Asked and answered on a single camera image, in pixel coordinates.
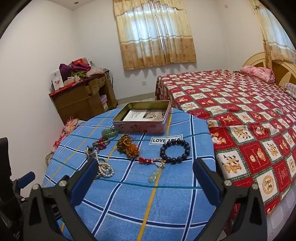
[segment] purple cloth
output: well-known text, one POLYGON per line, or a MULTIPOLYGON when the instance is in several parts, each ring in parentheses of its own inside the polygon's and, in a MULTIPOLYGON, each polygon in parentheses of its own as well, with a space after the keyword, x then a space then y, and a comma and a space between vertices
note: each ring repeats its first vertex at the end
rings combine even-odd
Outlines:
POLYGON ((63 82, 66 81, 68 77, 71 77, 72 69, 69 65, 60 64, 59 71, 61 72, 63 82))
POLYGON ((81 63, 75 63, 75 62, 71 63, 71 68, 75 72, 79 72, 79 71, 88 72, 91 70, 91 67, 89 66, 89 64, 81 64, 81 63))

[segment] pearl necklace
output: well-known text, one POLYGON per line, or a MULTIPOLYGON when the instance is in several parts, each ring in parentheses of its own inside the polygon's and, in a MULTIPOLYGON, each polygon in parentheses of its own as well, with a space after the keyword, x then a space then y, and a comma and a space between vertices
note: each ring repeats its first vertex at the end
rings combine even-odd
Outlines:
POLYGON ((86 150, 85 150, 85 154, 88 157, 96 159, 96 161, 98 162, 99 171, 98 171, 98 175, 96 176, 96 179, 98 179, 102 176, 103 177, 112 177, 114 175, 114 169, 104 159, 99 158, 98 152, 95 148, 87 146, 86 150))
POLYGON ((95 153, 95 159, 98 162, 98 175, 102 175, 103 177, 112 177, 114 175, 114 169, 110 166, 109 163, 105 162, 99 162, 98 152, 94 150, 95 153))

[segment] red checkered bedspread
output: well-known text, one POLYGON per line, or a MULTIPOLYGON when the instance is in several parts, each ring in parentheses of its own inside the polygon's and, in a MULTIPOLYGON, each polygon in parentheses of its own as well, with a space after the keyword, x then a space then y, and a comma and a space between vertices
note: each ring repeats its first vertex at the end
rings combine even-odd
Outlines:
POLYGON ((276 84, 226 70, 161 76, 155 94, 208 121, 224 178, 257 183, 269 214, 296 176, 296 100, 276 84))

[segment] white box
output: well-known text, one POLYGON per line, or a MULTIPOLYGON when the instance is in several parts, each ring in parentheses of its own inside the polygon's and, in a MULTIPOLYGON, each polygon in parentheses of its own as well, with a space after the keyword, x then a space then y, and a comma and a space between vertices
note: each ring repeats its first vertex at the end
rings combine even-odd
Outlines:
POLYGON ((64 87, 63 79, 61 76, 60 70, 56 70, 50 74, 50 78, 52 79, 52 83, 54 85, 54 90, 58 90, 59 88, 64 87))

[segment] pink tin box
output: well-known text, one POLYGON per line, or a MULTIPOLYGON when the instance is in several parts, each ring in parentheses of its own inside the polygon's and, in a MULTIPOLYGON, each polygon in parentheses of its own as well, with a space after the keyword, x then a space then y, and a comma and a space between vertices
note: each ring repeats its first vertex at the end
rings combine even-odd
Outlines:
POLYGON ((171 113, 172 106, 169 100, 130 102, 123 107, 112 122, 119 132, 164 134, 167 131, 171 113), (163 110, 164 116, 160 121, 124 121, 130 110, 163 110))

